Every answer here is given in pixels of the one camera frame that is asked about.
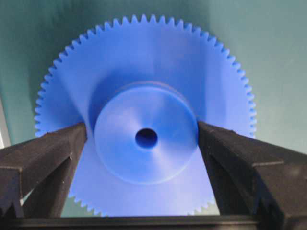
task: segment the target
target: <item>gear tooth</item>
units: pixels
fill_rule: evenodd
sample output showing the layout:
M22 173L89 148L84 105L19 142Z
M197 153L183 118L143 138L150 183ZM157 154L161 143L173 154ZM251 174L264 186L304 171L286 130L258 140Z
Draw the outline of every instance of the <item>gear tooth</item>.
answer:
M46 74L45 76L44 76L44 79L46 80L46 81L48 81L48 82L50 82L51 80L52 80L52 75L49 73L49 74Z
M201 28L200 28L199 26L194 26L194 27L192 28L192 32L193 32L195 35L200 36L200 34L201 34Z
M216 43L214 44L214 47L216 47L216 48L219 49L219 50L222 50L223 47L224 47L224 44L221 43L221 42L216 42Z
M238 63L238 62L234 62L234 63L232 63L232 65L233 65L233 67L236 68L236 70L239 70L241 68L241 64Z
M201 38L208 40L209 33L207 31L201 31Z
M257 124L257 119L256 119L255 117L252 116L252 117L250 118L250 124L251 124L251 125Z
M167 20L167 24L170 25L170 26L175 26L175 19L173 17L170 17Z
M238 69L237 71L236 71L238 74L239 74L239 76L242 78L242 77L245 77L245 71L244 70L242 70L242 69Z
M94 215L95 216L102 216L101 212L99 210L94 209Z
M74 48L73 48L72 45L70 45L70 46L66 46L65 50L66 50L67 54L71 54L73 52Z
M109 22L105 22L104 28L105 28L105 31L106 31L106 30L112 29L112 26L111 26L111 24Z
M102 26L101 25L97 25L95 26L95 30L96 30L96 34L101 34L102 33Z
M40 90L40 91L38 91L37 94L38 94L40 97L44 97L45 94L46 94L46 91L45 91L45 90Z
M229 49L226 49L226 48L223 48L223 49L222 49L222 54L228 56L229 53L230 53L230 50L229 50Z
M146 18L146 15L145 14L142 14L141 16L141 23L147 23L147 18Z
M57 70L57 67L55 66L55 65L53 65L53 66L50 66L49 68L48 68L48 71L49 71L49 73L52 75L52 74L54 74L54 72Z
M235 60L236 60L236 57L233 56L233 55L228 55L228 56L227 56L227 59L228 59L231 63L234 63Z
M86 42L88 40L88 35L87 34L81 34L79 36L79 39L80 39L81 43L84 43L84 42Z
M46 82L46 81L40 84L40 86L41 86L44 90L46 90L46 89L48 88L48 85L49 85L49 83Z
M73 201L75 201L75 197L76 197L76 195L75 195L74 192L70 191L70 192L68 193L68 198L72 198Z
M37 106L37 107L35 107L34 111L35 111L38 115L40 115L40 114L41 114L41 111L42 111L42 107L41 107L41 106Z
M113 19L113 27L119 27L120 23L119 20L117 18Z
M192 32L193 25L192 25L192 23L184 23L183 28L186 31Z
M152 15L150 16L149 22L151 22L151 23L157 23L157 19L156 19L156 17L155 17L154 14L152 14Z
M42 99L42 98L38 98L35 102L36 102L36 104L38 104L39 106L42 106L42 104L43 104L43 99Z
M180 29L183 29L183 24L184 24L184 23L183 23L183 20L180 19L180 20L176 21L175 26L178 27L178 28L180 28Z
M215 45L216 37L209 35L207 41Z
M128 25L129 24L129 20L126 16L123 17L123 19L121 20L122 25Z
M94 29L89 29L86 31L87 37L94 37L96 35L96 30Z
M165 22L165 16L164 16L164 15L162 15L162 16L160 17L159 23L162 23L162 24L165 24L165 23L166 23L166 22Z
M67 57L67 52L66 51L63 51L63 52L59 53L59 58L61 60L64 60L66 57Z
M245 75L243 77L241 77L241 81L243 82L244 85L248 84L249 79L247 77L245 77Z
M255 133L257 131L257 128L255 125L250 125L250 132Z
M250 109L249 112L250 112L251 116L256 116L257 115L257 111L254 110L254 109Z
M250 85L245 85L245 86L244 86L244 89L245 89L245 92L246 92L246 93L249 93L249 92L251 92L252 87L251 87Z
M45 132L42 131L42 130L38 129L38 131L35 132L35 136L38 137L38 138L42 137L43 135L45 135Z
M60 58L57 58L53 61L54 66L56 67L55 69L57 69L62 63L62 60Z
M134 23L138 23L139 21L138 21L138 18L136 17L136 15L134 14L133 16L132 16L132 19L131 19L131 24L134 24Z
M251 92L249 92L247 96L248 96L248 100L253 100L255 98L255 95L252 94Z
M253 101L249 101L248 104L251 109L256 107L256 103L254 103Z
M81 199L80 199L80 198L77 198L77 197L75 196L74 202L75 202L75 203L79 203L79 202L81 202Z
M73 46L73 49L77 48L80 44L81 44L81 41L80 39L75 39L71 42L72 46Z
M199 215L201 213L201 207L194 209L194 214Z
M37 122L37 123L34 125L34 128L39 129L39 127L40 127L40 122Z
M41 120L41 115L35 115L35 116L34 116L34 120L35 120L36 122L40 122L40 120Z
M94 212L94 208L90 205L87 205L86 209L88 212Z
M81 200L80 206L85 207L87 209L87 204L85 202L83 202L82 200Z

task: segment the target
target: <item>gear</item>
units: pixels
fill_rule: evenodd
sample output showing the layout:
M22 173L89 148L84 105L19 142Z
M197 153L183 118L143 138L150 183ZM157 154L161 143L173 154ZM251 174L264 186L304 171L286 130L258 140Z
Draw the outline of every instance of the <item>gear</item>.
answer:
M256 131L244 71L215 37L182 20L143 15L96 26L45 80L36 135L85 122L70 197L103 215L192 213L213 199L196 121Z

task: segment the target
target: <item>center hole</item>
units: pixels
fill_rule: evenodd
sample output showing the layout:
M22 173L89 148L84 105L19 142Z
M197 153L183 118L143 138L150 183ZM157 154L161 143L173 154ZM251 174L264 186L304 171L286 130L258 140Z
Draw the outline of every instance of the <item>center hole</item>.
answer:
M135 135L136 143L143 148L152 148L158 141L158 136L150 128L143 128Z

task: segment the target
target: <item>blue plastic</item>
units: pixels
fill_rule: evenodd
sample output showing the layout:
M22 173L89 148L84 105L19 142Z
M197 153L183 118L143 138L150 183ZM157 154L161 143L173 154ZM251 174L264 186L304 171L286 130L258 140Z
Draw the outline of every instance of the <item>blue plastic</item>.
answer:
M89 30L45 76L36 134L84 121L70 196L109 216L185 215L213 200L197 120L254 137L244 71L207 32L143 15Z

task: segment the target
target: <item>teal wall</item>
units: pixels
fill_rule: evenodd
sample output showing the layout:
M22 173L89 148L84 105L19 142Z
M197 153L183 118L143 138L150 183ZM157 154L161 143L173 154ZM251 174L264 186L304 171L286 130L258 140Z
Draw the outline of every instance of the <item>teal wall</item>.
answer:
M34 138L43 76L96 24L142 13L174 16L217 36L256 95L258 139L307 152L306 0L0 0L0 96L12 144ZM90 215L68 199L65 216Z

